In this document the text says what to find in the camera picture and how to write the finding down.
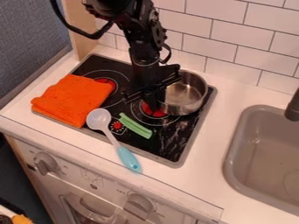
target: backsplash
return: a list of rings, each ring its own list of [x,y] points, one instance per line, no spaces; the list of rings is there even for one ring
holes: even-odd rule
[[[287,94],[299,87],[299,0],[154,3],[168,29],[170,63]],[[116,25],[99,43],[129,48]]]

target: orange towel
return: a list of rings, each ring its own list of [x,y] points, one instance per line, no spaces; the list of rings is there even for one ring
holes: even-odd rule
[[[68,74],[41,97],[34,98],[32,110],[81,128],[88,113],[100,107],[112,90],[110,84]]]

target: green object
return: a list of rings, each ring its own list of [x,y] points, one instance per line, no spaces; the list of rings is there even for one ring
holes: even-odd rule
[[[145,137],[147,139],[150,139],[151,136],[153,135],[153,131],[150,129],[147,129],[143,127],[141,124],[133,121],[131,118],[129,118],[127,115],[124,113],[120,113],[120,119],[119,121],[126,126],[128,129],[134,131],[136,134],[139,136]]]

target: blue handle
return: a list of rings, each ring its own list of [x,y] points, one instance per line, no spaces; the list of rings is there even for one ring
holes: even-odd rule
[[[117,148],[117,154],[120,157],[122,163],[134,172],[141,172],[141,167],[134,156],[134,154],[126,148],[120,146]]]

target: oven handle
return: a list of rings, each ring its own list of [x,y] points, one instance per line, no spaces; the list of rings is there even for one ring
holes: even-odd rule
[[[88,220],[98,222],[99,224],[125,224],[126,220],[119,214],[115,213],[110,217],[95,213],[84,207],[81,203],[81,197],[75,194],[68,194],[66,196],[66,202],[71,208],[73,208],[77,213],[82,215]]]

